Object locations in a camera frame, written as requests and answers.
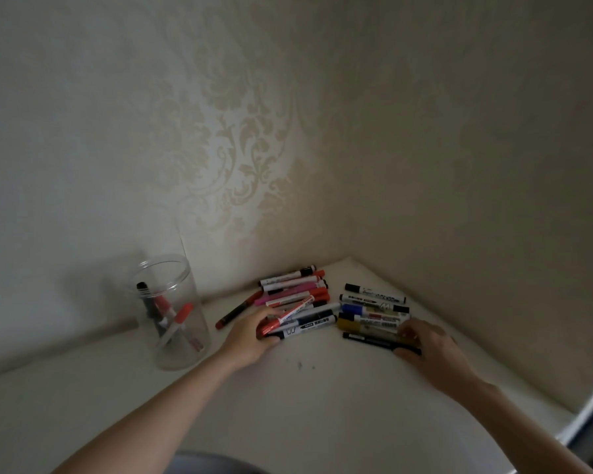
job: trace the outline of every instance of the desk surface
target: desk surface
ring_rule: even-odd
[[[325,268],[332,298],[346,282],[397,292],[347,259]],[[246,293],[204,306],[215,321]],[[475,369],[554,435],[572,414],[410,301],[411,313],[454,335]],[[0,376],[0,473],[46,473],[182,373],[157,371],[137,331]],[[286,339],[229,379],[182,449],[225,454],[272,474],[496,473],[509,462],[459,405],[387,350],[327,327]]]

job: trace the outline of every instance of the transparent cylinder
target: transparent cylinder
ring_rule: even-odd
[[[206,356],[211,336],[184,256],[162,254],[143,261],[130,287],[142,338],[157,367],[190,368]]]

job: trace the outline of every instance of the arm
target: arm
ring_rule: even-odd
[[[484,382],[442,328],[411,319],[400,326],[400,335],[418,339],[422,355],[402,349],[395,350],[395,354],[416,367],[436,389],[465,407],[519,473],[593,474],[590,467],[531,421],[497,386]]]
[[[257,325],[271,309],[237,321],[222,347],[199,366],[73,454],[55,474],[160,474],[213,393],[279,342],[258,340]]]

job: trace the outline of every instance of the forearm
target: forearm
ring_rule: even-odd
[[[160,474],[217,388],[235,370],[212,356],[102,432],[55,472]]]
[[[496,386],[479,381],[456,399],[490,433],[520,474],[593,474]]]

